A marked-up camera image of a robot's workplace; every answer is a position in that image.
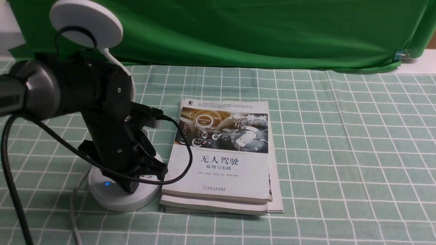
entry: white disc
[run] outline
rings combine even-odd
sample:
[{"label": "white disc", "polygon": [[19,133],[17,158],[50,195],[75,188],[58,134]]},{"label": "white disc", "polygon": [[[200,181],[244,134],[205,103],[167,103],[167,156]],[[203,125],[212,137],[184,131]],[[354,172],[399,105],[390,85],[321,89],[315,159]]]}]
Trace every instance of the white disc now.
[{"label": "white disc", "polygon": [[[90,31],[97,40],[97,48],[112,48],[123,38],[123,26],[105,7],[89,0],[59,0],[50,10],[50,21],[56,30],[78,26]],[[92,48],[92,40],[77,31],[62,34],[69,40]]]},{"label": "white disc", "polygon": [[[156,159],[162,161],[159,154]],[[156,176],[147,175],[141,179],[159,181]],[[159,194],[160,185],[139,183],[135,193],[128,194],[115,181],[102,175],[97,167],[92,167],[88,176],[89,189],[95,200],[104,208],[116,212],[132,212],[152,202]]]}]

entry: grid pattern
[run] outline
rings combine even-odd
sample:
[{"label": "grid pattern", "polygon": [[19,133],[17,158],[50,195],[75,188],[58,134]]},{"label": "grid pattern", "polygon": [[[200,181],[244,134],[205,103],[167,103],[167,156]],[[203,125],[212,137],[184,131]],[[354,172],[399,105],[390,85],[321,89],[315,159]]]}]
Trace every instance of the grid pattern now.
[{"label": "grid pattern", "polygon": [[[10,63],[0,63],[3,72]],[[406,245],[436,243],[436,75],[134,66],[137,102],[175,118],[182,98],[270,106],[285,212],[165,214],[156,199],[133,213],[76,200],[85,244]],[[46,122],[78,146],[80,115]],[[175,129],[150,131],[165,161]],[[10,136],[10,161],[37,244],[69,244],[71,190],[89,165],[31,123]],[[23,242],[3,176],[0,244]]]}]

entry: binder clip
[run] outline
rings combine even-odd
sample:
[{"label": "binder clip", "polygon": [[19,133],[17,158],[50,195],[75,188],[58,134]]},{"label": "binder clip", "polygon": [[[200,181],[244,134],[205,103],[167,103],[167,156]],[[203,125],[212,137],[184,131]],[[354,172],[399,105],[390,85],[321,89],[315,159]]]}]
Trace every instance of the binder clip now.
[{"label": "binder clip", "polygon": [[400,61],[401,59],[407,60],[409,58],[410,58],[410,54],[407,52],[407,49],[404,51],[398,50],[395,52],[394,59],[392,61],[397,62],[397,61]]}]

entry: green backdrop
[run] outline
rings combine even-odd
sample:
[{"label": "green backdrop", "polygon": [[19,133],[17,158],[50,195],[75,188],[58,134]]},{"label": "green backdrop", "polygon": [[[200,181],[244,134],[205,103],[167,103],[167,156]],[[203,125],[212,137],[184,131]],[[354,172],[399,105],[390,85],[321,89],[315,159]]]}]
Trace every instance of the green backdrop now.
[{"label": "green backdrop", "polygon": [[[385,71],[419,57],[436,29],[434,0],[96,0],[124,28],[124,62]],[[26,48],[54,51],[54,0],[12,0]],[[66,39],[63,54],[78,48]]]}]

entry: stack of books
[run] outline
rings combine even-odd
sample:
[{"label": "stack of books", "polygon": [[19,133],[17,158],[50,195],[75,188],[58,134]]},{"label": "stack of books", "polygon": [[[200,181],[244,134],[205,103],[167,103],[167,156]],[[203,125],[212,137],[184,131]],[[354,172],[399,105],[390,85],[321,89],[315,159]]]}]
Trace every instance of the stack of books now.
[{"label": "stack of books", "polygon": [[164,185],[166,212],[283,212],[268,102],[182,100],[179,125]]}]

